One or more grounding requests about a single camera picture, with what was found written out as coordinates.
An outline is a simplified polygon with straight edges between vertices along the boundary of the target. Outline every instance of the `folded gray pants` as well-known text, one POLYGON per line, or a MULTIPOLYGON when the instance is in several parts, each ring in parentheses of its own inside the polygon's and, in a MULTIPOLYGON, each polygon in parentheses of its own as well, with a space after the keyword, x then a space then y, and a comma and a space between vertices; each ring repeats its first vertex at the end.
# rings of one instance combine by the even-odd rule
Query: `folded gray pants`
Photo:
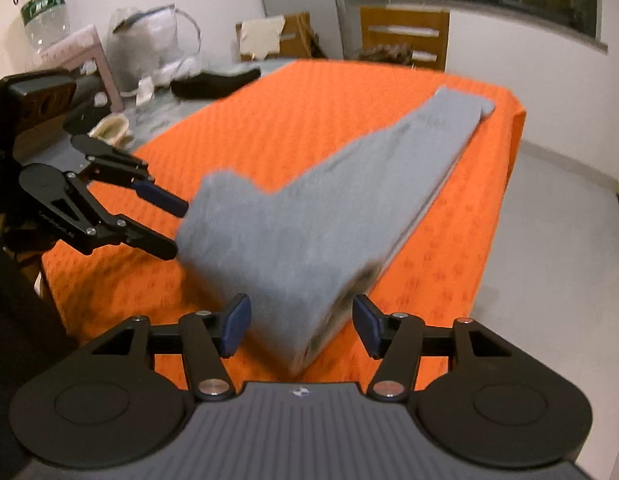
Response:
POLYGON ((347 144, 275 194, 209 174, 178 258, 221 301, 252 301, 252 336, 297 374, 350 319, 429 208, 490 100, 441 87, 393 126, 347 144))

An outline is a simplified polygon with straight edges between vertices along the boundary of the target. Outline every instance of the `tile floor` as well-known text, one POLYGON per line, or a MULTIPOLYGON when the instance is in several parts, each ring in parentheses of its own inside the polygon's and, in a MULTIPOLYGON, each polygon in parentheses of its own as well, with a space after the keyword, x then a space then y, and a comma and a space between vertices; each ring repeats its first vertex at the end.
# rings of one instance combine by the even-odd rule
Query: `tile floor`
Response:
POLYGON ((619 204, 521 153, 473 317, 580 387, 593 427, 578 463, 607 480, 619 452, 619 204))

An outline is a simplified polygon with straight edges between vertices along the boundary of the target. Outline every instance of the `gray ribbed plate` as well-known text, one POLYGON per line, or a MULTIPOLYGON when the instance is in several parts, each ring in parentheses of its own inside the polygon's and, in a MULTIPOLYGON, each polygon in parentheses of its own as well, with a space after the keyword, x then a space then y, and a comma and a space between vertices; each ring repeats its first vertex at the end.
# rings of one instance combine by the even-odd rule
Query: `gray ribbed plate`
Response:
POLYGON ((199 405, 182 433, 153 455, 102 471, 32 461, 18 480, 587 480, 562 463, 501 472, 431 444, 404 406, 374 402, 354 383, 248 383, 199 405))

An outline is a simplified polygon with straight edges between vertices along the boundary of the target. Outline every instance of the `green label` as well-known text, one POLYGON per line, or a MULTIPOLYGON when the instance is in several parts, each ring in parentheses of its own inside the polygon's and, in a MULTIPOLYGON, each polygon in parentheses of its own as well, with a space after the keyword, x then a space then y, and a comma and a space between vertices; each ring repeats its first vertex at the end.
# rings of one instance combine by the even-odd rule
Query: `green label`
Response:
POLYGON ((39 14, 64 3, 65 0, 30 0, 24 4, 20 10, 22 22, 27 25, 27 23, 39 14))

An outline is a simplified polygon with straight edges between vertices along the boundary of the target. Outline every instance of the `wooden chair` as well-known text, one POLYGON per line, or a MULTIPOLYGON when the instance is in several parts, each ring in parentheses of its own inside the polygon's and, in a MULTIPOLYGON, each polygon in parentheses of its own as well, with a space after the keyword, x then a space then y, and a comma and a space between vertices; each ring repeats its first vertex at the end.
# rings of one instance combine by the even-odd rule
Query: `wooden chair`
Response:
POLYGON ((406 43, 416 54, 414 65, 445 71, 449 12, 361 7, 361 28, 363 49, 406 43))
MULTIPOLYGON (((236 24, 236 35, 240 45, 240 32, 242 23, 236 24)), ((310 58, 311 55, 311 26, 309 23, 309 13, 285 15, 285 26, 280 34, 280 53, 268 54, 265 59, 275 59, 277 57, 299 57, 310 58)), ((241 55, 242 61, 251 61, 250 56, 241 55)))

